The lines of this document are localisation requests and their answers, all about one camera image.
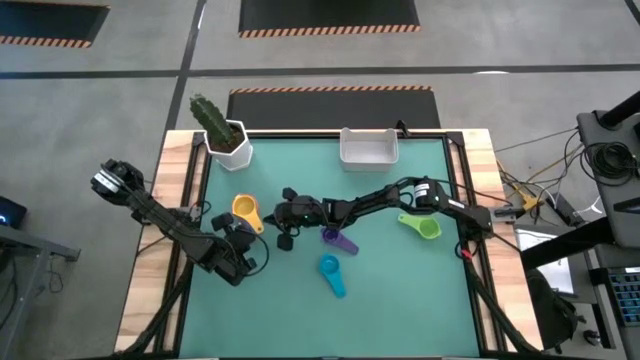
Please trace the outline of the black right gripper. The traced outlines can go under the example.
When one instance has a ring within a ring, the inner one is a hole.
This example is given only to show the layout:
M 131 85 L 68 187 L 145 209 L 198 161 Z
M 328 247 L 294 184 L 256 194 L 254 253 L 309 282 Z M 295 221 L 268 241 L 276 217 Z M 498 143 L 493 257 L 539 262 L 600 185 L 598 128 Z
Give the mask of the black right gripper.
M 279 249 L 292 249 L 294 239 L 301 228 L 319 227 L 327 224 L 323 205 L 309 195 L 299 195 L 292 188 L 284 188 L 285 199 L 277 205 L 277 212 L 264 217 L 263 222 L 277 226 L 281 234 L 277 237 Z

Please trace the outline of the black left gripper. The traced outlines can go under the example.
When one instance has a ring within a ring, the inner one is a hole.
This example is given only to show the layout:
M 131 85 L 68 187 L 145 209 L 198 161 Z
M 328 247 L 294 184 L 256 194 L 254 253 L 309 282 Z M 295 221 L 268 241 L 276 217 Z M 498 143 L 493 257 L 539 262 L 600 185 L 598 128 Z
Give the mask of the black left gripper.
M 231 245 L 234 256 L 239 259 L 249 271 L 256 268 L 256 261 L 245 254 L 251 249 L 251 245 L 257 240 L 257 235 L 251 227 L 247 227 L 244 220 L 231 213 L 223 213 L 212 219 L 214 231 L 222 230 L 225 233 L 224 240 Z

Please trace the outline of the yellow measuring cup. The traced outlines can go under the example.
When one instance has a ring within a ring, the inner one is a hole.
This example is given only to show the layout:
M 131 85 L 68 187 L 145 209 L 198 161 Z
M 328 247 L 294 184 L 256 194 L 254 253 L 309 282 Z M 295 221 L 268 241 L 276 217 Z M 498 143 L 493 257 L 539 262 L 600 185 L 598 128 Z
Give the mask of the yellow measuring cup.
M 255 233 L 261 234 L 264 231 L 258 202 L 254 196 L 249 194 L 236 195 L 232 201 L 232 212 L 235 216 L 243 219 Z

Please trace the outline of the purple measuring cup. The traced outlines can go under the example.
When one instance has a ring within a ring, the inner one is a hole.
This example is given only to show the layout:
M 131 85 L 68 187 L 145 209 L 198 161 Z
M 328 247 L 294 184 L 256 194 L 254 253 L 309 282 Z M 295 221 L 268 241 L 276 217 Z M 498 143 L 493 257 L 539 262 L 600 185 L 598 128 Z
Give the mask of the purple measuring cup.
M 359 247 L 338 230 L 322 228 L 321 239 L 324 244 L 338 248 L 350 255 L 359 253 Z

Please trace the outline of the teal measuring cup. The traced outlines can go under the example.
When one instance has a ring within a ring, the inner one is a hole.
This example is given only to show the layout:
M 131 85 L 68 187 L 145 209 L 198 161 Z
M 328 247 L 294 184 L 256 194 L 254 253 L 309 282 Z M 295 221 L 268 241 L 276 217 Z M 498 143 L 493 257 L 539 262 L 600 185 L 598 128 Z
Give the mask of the teal measuring cup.
M 319 272 L 327 281 L 329 287 L 337 298 L 346 296 L 346 288 L 341 274 L 339 260 L 330 254 L 321 257 L 319 263 Z

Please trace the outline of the green measuring cup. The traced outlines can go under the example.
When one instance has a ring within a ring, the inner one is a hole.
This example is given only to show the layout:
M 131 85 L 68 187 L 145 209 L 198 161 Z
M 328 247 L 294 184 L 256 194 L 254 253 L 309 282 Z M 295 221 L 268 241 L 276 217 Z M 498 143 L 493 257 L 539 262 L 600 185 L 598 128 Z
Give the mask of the green measuring cup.
M 442 233 L 438 221 L 433 217 L 399 214 L 397 220 L 415 230 L 420 237 L 426 240 L 438 238 Z

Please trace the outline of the white plastic basket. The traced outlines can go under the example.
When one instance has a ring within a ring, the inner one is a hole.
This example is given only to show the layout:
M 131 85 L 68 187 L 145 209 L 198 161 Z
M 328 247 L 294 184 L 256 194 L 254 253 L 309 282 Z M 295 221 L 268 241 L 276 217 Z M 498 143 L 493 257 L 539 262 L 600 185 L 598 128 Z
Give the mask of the white plastic basket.
M 340 131 L 340 161 L 345 171 L 387 172 L 399 160 L 394 129 Z

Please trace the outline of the white hexagonal planter pot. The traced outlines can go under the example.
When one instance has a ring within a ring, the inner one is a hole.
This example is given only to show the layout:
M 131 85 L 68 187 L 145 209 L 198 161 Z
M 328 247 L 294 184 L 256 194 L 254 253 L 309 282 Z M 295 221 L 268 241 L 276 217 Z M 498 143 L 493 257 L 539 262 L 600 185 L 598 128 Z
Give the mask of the white hexagonal planter pot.
M 241 121 L 227 120 L 227 124 L 231 127 L 232 132 L 239 132 L 242 136 L 242 139 L 232 151 L 215 151 L 207 131 L 204 132 L 204 138 L 207 152 L 223 168 L 233 172 L 247 168 L 250 165 L 253 156 L 253 146 L 249 140 L 244 124 Z

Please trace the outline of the wooden table side board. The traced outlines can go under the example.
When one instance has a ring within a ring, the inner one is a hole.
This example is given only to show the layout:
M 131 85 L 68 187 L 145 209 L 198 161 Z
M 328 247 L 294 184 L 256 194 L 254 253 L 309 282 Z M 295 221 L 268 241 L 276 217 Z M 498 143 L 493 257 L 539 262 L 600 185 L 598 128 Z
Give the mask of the wooden table side board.
M 207 164 L 204 139 L 199 131 L 169 131 L 161 148 L 151 194 L 166 208 L 191 209 L 199 199 Z M 134 259 L 114 346 L 116 352 L 133 345 L 149 325 L 187 262 L 180 247 L 162 239 L 154 226 L 143 228 L 138 250 L 141 253 Z
M 464 142 L 462 147 L 450 142 L 456 182 L 461 185 L 458 194 L 467 200 L 467 188 L 474 190 L 477 204 L 485 207 L 503 207 L 505 195 L 498 171 L 496 156 L 489 131 L 486 129 L 459 129 L 451 134 Z M 526 341 L 536 349 L 542 340 L 526 282 L 514 228 L 507 223 L 493 226 L 496 238 L 480 247 L 470 245 L 475 253 L 473 264 L 485 286 L 491 290 L 501 309 Z

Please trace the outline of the green cactus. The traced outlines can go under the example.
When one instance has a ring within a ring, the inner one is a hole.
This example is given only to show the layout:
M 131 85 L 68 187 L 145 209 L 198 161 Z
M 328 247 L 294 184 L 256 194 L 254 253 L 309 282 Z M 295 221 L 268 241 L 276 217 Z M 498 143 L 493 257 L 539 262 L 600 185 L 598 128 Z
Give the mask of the green cactus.
M 190 111 L 193 117 L 207 132 L 210 148 L 216 151 L 228 151 L 236 145 L 236 137 L 219 108 L 201 94 L 190 98 Z

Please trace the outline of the grey side table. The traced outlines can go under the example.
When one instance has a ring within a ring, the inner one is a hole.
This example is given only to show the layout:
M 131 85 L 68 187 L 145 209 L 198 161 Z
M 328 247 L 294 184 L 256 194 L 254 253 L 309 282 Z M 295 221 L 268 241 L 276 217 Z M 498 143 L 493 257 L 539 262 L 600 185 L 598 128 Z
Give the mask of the grey side table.
M 11 360 L 38 282 L 52 256 L 78 260 L 78 248 L 20 229 L 27 209 L 0 196 L 0 360 Z

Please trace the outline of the white board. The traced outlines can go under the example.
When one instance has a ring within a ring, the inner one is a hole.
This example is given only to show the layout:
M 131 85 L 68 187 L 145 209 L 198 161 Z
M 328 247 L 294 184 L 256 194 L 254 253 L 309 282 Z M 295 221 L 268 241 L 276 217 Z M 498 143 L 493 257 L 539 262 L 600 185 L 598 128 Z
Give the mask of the white board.
M 515 229 L 515 234 L 518 247 L 521 251 L 528 250 L 529 248 L 555 238 L 555 235 L 519 228 Z M 566 295 L 575 294 L 567 257 L 542 265 L 538 267 L 538 270 L 553 290 Z

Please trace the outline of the black backpack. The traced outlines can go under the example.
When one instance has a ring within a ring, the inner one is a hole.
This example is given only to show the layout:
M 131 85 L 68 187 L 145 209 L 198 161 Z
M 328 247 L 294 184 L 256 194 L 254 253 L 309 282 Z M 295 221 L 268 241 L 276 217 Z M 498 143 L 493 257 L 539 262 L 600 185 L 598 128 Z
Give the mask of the black backpack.
M 578 323 L 585 323 L 576 307 L 551 288 L 537 269 L 526 272 L 526 281 L 545 350 L 556 349 L 572 339 Z

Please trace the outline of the grey equipment cart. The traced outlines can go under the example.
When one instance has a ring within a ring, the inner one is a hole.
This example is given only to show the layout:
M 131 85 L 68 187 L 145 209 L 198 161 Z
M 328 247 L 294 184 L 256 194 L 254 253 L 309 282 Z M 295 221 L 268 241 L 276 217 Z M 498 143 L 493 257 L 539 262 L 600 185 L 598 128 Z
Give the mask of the grey equipment cart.
M 581 167 L 596 182 L 605 216 L 525 250 L 525 269 L 601 247 L 606 267 L 640 267 L 640 90 L 613 109 L 577 115 Z

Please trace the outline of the keyboard with coloured keys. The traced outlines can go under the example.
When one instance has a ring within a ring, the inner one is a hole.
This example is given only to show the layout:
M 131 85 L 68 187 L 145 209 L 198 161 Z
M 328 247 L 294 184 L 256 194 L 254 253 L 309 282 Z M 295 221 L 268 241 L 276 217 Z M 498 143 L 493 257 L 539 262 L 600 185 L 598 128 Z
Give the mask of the keyboard with coloured keys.
M 623 327 L 640 327 L 640 267 L 614 269 L 608 275 L 613 307 Z

